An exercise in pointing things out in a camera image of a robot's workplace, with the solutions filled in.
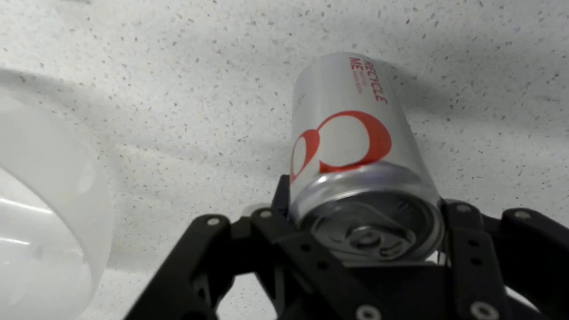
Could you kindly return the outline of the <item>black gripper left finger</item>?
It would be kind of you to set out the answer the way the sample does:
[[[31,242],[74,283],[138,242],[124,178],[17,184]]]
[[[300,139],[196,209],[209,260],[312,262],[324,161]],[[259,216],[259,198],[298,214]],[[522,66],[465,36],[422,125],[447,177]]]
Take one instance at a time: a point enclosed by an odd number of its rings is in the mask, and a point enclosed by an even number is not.
[[[230,221],[193,221],[125,320],[221,320],[220,306],[253,274],[278,320],[387,320],[381,303],[314,235],[289,221],[291,180],[273,203]]]

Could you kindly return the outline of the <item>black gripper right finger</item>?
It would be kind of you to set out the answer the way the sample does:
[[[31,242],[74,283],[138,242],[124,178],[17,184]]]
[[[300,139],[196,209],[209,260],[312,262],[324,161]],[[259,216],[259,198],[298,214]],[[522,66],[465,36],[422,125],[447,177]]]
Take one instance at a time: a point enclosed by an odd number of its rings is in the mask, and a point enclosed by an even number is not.
[[[531,209],[449,203],[449,267],[358,269],[383,320],[569,320],[569,230]]]

